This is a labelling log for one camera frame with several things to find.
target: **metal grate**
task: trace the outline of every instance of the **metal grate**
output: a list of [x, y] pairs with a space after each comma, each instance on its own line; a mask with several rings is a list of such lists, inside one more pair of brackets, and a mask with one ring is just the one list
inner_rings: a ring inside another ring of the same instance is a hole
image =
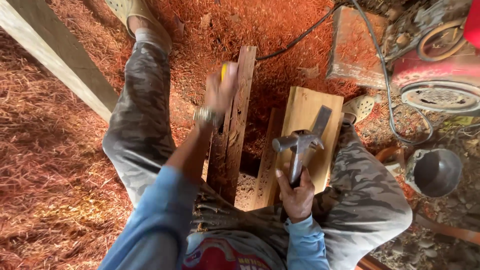
[[480, 88], [450, 81], [420, 82], [402, 89], [402, 101], [434, 111], [471, 111], [480, 105]]

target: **forearm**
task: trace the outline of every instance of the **forearm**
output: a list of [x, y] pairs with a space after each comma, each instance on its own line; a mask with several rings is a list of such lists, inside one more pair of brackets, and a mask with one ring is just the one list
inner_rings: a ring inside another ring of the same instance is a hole
[[179, 170], [187, 179], [198, 183], [202, 177], [212, 131], [212, 125], [196, 124], [187, 139], [173, 152], [165, 165]]
[[299, 223], [289, 222], [285, 228], [290, 234], [287, 253], [289, 270], [329, 269], [324, 233], [312, 216]]

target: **brick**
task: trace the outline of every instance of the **brick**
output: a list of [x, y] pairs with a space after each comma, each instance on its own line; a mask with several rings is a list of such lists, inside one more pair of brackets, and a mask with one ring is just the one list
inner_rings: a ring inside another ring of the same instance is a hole
[[[367, 13], [377, 41], [381, 42], [388, 21]], [[342, 6], [333, 15], [334, 36], [327, 79], [354, 80], [357, 85], [386, 89], [382, 66], [365, 21], [353, 8]]]

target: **metal watch band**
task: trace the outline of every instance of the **metal watch band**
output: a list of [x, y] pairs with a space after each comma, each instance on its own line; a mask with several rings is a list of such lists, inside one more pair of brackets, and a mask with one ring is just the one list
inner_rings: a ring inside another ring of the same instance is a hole
[[198, 107], [193, 113], [193, 120], [196, 123], [210, 123], [215, 127], [223, 122], [224, 115], [213, 111], [209, 107]]

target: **shirt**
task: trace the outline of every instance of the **shirt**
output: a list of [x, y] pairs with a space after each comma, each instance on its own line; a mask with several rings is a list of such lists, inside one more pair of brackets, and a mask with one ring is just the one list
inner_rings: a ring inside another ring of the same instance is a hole
[[285, 222], [286, 266], [271, 246], [248, 232], [189, 235], [198, 190], [176, 168], [163, 166], [98, 269], [329, 269], [324, 233], [311, 215]]

